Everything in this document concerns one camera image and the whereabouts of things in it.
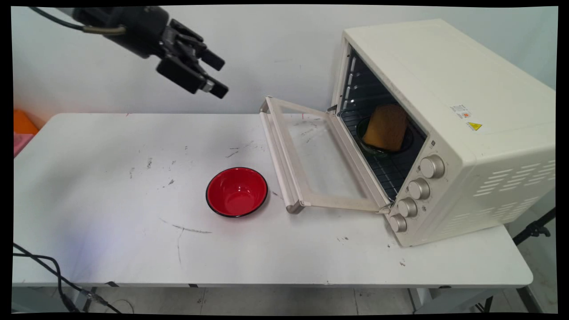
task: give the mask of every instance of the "yellow warning sticker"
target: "yellow warning sticker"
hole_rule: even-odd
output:
[[[478,118],[476,113],[473,113],[472,110],[468,109],[466,106],[460,104],[450,108],[472,132],[475,132],[476,134],[490,133],[487,121]]]
[[[481,124],[475,124],[472,122],[469,122],[468,125],[471,126],[474,129],[474,131],[478,131],[478,129],[480,129],[480,127],[482,126]]]

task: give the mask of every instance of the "pink object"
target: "pink object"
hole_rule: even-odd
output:
[[[24,149],[30,140],[34,137],[33,134],[19,134],[14,132],[14,158]]]

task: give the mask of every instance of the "orange object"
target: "orange object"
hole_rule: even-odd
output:
[[[363,140],[368,145],[399,151],[407,129],[407,113],[397,104],[379,105],[369,119]]]
[[[19,134],[33,134],[38,133],[36,126],[28,119],[24,111],[14,110],[14,132]]]

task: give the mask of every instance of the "red bowl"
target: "red bowl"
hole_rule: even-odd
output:
[[[205,200],[215,213],[236,218],[257,210],[265,202],[268,190],[260,173],[236,167],[213,177],[205,191]]]

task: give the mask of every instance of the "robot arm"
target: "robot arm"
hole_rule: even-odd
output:
[[[223,98],[229,90],[199,65],[201,59],[219,71],[225,61],[208,49],[200,35],[175,19],[168,23],[168,12],[159,6],[57,9],[84,24],[84,32],[109,30],[106,34],[93,33],[103,34],[142,58],[159,57],[162,61],[156,68],[158,73],[191,93],[199,89]]]

